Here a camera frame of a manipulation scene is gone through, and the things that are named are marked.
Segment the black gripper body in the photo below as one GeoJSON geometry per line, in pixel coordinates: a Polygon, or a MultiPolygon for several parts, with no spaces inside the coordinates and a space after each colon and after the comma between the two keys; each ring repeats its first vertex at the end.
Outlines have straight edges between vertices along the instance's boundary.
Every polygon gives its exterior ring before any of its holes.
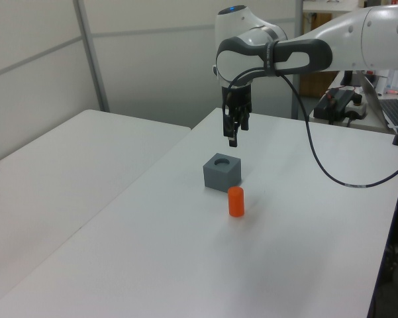
{"type": "Polygon", "coordinates": [[[252,108],[252,86],[245,85],[242,87],[222,87],[222,106],[223,113],[230,116],[240,116],[245,111],[251,112],[252,108]]]}

